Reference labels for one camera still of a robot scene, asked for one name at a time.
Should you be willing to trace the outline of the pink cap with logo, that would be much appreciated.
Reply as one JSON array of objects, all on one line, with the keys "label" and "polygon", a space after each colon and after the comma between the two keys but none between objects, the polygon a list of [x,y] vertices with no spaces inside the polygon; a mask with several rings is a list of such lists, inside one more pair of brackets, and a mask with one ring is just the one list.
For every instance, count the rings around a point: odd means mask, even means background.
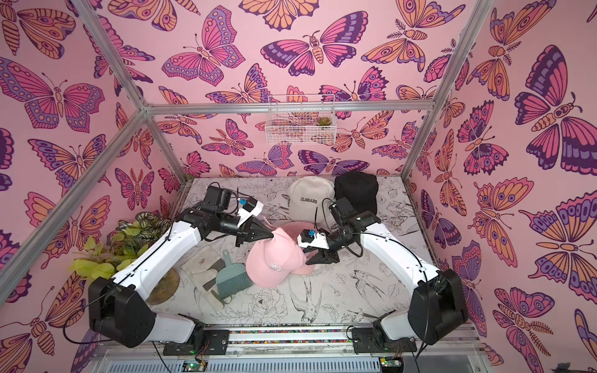
[{"label": "pink cap with logo", "polygon": [[247,257],[246,269],[254,284],[275,288],[291,274],[306,276],[314,271],[306,264],[306,255],[298,245],[305,222],[290,222],[276,228],[272,239],[255,242]]}]

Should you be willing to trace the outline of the cream cap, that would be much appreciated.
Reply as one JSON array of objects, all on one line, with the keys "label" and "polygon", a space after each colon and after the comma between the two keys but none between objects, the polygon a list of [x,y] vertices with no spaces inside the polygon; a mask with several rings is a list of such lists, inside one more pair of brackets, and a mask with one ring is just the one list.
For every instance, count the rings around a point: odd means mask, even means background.
[{"label": "cream cap", "polygon": [[290,185],[287,194],[291,221],[319,225],[326,217],[323,200],[334,196],[334,186],[322,177],[303,177]]}]

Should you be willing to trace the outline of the black cap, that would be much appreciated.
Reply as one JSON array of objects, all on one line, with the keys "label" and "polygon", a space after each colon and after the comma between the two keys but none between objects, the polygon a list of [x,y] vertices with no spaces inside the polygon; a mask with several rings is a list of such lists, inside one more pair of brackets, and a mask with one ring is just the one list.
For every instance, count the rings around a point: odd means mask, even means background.
[{"label": "black cap", "polygon": [[359,171],[344,173],[334,180],[335,198],[346,198],[359,213],[370,211],[377,214],[377,177]]}]

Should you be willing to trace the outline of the plain pink cap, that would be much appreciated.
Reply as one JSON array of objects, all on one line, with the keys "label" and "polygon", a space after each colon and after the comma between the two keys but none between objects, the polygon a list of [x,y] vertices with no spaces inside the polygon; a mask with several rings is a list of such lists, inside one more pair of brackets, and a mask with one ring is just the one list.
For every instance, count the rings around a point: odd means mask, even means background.
[{"label": "plain pink cap", "polygon": [[299,245],[299,236],[305,229],[311,229],[308,222],[289,222],[277,229],[281,235],[281,245],[276,253],[275,263],[290,274],[308,276],[315,270],[314,265],[306,264],[312,253],[305,254]]}]

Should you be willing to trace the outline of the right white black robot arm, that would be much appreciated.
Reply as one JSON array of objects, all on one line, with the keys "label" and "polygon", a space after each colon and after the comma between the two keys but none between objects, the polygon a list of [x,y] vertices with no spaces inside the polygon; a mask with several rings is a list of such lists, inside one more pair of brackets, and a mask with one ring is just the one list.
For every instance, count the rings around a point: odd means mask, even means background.
[{"label": "right white black robot arm", "polygon": [[399,279],[410,296],[406,311],[393,311],[374,322],[383,341],[418,338],[433,345],[469,320],[461,277],[454,270],[440,270],[421,259],[393,236],[371,211],[358,213],[346,198],[331,203],[329,210],[337,230],[321,233],[305,229],[297,237],[306,262],[336,264],[338,252],[357,244],[377,256]]}]

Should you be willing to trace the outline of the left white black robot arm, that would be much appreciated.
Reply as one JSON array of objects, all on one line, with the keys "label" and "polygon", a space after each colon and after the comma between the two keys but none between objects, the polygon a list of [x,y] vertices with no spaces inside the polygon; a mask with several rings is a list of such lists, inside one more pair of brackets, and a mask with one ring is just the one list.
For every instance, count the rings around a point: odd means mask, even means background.
[{"label": "left white black robot arm", "polygon": [[203,200],[184,209],[166,232],[132,264],[89,287],[90,329],[127,348],[143,343],[183,345],[197,352],[205,325],[192,317],[153,312],[147,300],[155,286],[189,250],[210,234],[235,238],[236,245],[270,239],[260,220],[264,205],[254,197],[209,186]]}]

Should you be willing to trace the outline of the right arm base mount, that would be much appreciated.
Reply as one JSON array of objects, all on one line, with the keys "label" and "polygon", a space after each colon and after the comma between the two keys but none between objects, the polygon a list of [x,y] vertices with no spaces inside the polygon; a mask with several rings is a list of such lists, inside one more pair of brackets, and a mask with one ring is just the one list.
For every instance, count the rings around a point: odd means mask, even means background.
[{"label": "right arm base mount", "polygon": [[381,329],[375,327],[349,326],[346,330],[346,337],[352,342],[356,354],[395,354],[418,351],[414,338],[391,340]]}]

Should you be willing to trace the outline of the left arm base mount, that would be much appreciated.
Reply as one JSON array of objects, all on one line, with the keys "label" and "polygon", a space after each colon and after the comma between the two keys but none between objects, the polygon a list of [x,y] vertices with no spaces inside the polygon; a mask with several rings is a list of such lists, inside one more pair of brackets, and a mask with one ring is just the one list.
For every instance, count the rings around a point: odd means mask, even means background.
[{"label": "left arm base mount", "polygon": [[192,334],[186,343],[165,343],[163,354],[166,356],[223,356],[229,346],[229,337],[229,329],[202,329]]}]

